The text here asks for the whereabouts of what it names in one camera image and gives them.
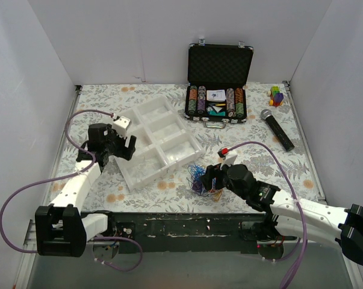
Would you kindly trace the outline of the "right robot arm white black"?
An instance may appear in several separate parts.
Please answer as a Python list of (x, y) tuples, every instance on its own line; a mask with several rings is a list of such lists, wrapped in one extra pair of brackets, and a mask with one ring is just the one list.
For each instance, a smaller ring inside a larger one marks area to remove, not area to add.
[(275, 185), (256, 180), (244, 164), (208, 166), (200, 180), (205, 189), (227, 188), (265, 213), (261, 223), (265, 238), (281, 235), (325, 244), (363, 266), (363, 206), (332, 207), (295, 199)]

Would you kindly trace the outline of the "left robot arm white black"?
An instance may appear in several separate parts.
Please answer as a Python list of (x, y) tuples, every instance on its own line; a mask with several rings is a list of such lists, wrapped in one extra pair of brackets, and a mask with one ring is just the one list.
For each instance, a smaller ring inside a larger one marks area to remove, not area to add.
[(35, 213), (37, 251), (43, 256), (80, 257), (95, 236), (109, 241), (117, 227), (110, 213), (90, 213), (82, 217), (84, 201), (101, 176), (110, 157), (129, 161), (135, 152), (135, 136), (127, 133), (130, 119), (120, 117), (112, 123), (96, 123), (88, 128), (88, 140), (81, 145), (75, 175), (47, 206)]

